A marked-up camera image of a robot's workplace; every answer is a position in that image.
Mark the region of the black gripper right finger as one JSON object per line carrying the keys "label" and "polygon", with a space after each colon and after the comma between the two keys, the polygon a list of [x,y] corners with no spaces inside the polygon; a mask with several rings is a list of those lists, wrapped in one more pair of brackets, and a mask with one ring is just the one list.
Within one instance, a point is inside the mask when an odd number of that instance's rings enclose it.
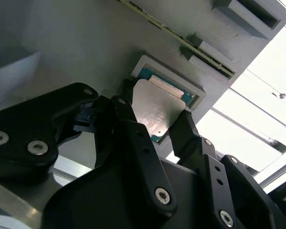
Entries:
{"label": "black gripper right finger", "polygon": [[189,111],[182,111],[169,128],[178,165],[198,178],[198,223],[211,229],[282,229],[284,215],[230,155],[217,159],[215,148],[198,134]]}

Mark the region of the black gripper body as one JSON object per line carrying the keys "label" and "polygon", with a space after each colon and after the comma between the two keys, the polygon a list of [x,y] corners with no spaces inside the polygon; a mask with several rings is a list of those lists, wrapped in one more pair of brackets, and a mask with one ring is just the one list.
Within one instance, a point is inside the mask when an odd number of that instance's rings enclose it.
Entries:
{"label": "black gripper body", "polygon": [[165,218],[151,210],[130,165],[113,162],[65,185],[48,202],[45,229],[213,229],[212,214],[195,172],[167,160],[162,165],[177,199]]}

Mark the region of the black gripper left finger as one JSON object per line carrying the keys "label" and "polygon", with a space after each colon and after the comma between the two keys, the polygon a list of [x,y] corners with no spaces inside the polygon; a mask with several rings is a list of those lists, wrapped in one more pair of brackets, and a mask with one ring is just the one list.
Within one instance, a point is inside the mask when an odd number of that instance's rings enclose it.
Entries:
{"label": "black gripper left finger", "polygon": [[0,180],[44,181],[58,158],[58,148],[81,133],[93,133],[102,167],[130,165],[148,207],[172,216],[177,201],[162,163],[131,104],[122,97],[99,96],[73,83],[0,111]]}

